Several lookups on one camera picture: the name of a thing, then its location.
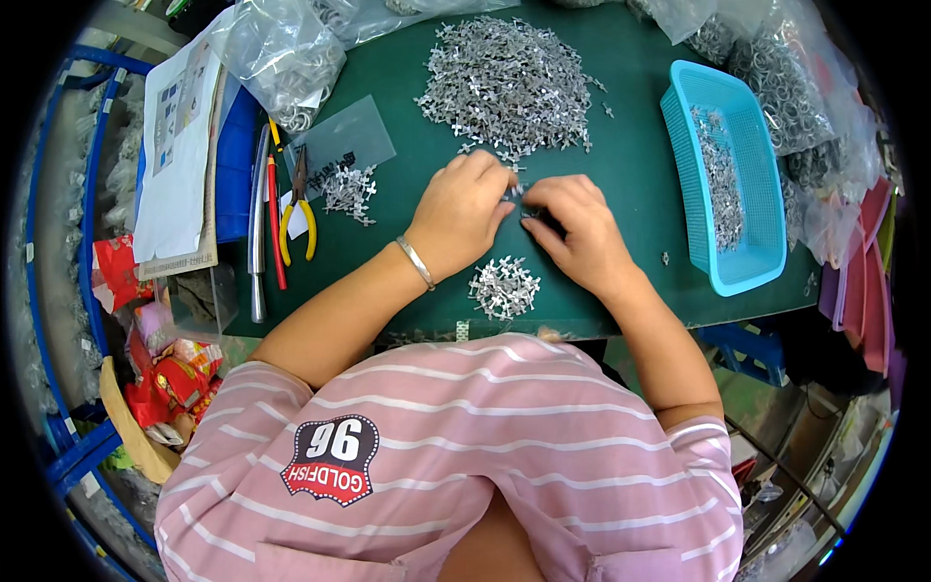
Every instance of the pliers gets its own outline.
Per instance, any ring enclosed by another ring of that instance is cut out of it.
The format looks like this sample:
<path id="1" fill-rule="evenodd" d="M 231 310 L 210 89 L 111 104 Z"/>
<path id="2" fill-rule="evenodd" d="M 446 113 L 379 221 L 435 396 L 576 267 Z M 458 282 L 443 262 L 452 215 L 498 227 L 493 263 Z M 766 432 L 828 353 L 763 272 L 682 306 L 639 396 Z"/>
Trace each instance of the pliers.
<path id="1" fill-rule="evenodd" d="M 278 246 L 281 247 L 281 258 L 286 266 L 290 266 L 290 254 L 288 253 L 288 220 L 291 213 L 294 212 L 294 204 L 301 207 L 304 218 L 307 219 L 307 253 L 304 258 L 310 261 L 314 258 L 314 251 L 317 250 L 317 220 L 314 219 L 314 212 L 310 210 L 310 204 L 304 193 L 307 186 L 307 148 L 301 146 L 298 148 L 297 162 L 294 164 L 294 176 L 291 179 L 291 201 L 285 207 L 285 212 L 281 216 L 281 226 L 278 228 Z"/>

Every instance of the pink striped shirt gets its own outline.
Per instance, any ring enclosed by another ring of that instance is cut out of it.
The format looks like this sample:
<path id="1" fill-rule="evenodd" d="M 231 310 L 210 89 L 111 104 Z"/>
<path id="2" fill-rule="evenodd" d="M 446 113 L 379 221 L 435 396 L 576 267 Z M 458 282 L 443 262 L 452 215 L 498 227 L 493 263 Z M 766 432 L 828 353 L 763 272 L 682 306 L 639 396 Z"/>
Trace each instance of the pink striped shirt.
<path id="1" fill-rule="evenodd" d="M 389 350 L 316 395 L 239 366 L 155 537 L 171 580 L 433 580 L 495 487 L 548 580 L 717 582 L 740 560 L 722 421 L 664 432 L 586 354 L 515 333 Z"/>

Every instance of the woman's left hand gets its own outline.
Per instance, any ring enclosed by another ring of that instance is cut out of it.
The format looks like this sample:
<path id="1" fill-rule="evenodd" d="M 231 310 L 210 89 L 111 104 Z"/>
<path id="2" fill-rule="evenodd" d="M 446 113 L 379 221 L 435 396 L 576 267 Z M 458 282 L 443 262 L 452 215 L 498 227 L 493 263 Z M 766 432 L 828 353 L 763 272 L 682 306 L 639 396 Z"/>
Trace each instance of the woman's left hand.
<path id="1" fill-rule="evenodd" d="M 502 202 L 518 176 L 484 150 L 457 156 L 430 180 L 404 237 L 434 283 L 467 268 L 492 247 L 498 225 L 514 209 Z"/>

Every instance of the silver bangle bracelet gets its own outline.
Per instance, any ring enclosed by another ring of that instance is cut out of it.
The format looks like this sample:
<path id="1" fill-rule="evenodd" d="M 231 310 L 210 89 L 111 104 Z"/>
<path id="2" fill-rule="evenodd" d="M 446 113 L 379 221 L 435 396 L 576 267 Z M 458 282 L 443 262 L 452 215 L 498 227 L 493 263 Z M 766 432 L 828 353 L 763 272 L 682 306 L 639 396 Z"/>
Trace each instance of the silver bangle bracelet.
<path id="1" fill-rule="evenodd" d="M 424 278 L 424 281 L 426 281 L 427 290 L 432 291 L 436 289 L 437 286 L 433 284 L 433 278 L 430 276 L 430 272 L 426 270 L 426 265 L 423 261 L 420 260 L 420 257 L 417 256 L 417 251 L 413 249 L 411 243 L 407 241 L 407 238 L 405 238 L 404 235 L 401 235 L 400 237 L 395 238 L 395 242 L 397 242 L 398 245 L 404 249 L 404 252 L 407 253 L 408 258 L 411 259 L 411 263 L 413 263 L 414 268 L 416 268 L 417 272 L 420 273 L 420 276 Z"/>

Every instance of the hand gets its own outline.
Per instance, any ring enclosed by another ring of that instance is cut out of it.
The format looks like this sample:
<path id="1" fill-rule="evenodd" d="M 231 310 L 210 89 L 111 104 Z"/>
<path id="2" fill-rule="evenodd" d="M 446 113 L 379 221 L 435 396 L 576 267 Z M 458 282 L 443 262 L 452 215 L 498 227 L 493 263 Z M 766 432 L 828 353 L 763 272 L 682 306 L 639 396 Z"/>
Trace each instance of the hand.
<path id="1" fill-rule="evenodd" d="M 585 175 L 545 178 L 523 197 L 546 208 L 566 230 L 563 240 L 535 218 L 520 221 L 563 273 L 603 303 L 624 289 L 637 266 L 630 258 L 604 194 Z"/>
<path id="2" fill-rule="evenodd" d="M 492 247 L 498 225 L 514 209 L 501 196 L 517 174 L 484 150 L 456 156 L 433 175 L 404 237 L 434 283 L 462 271 Z"/>

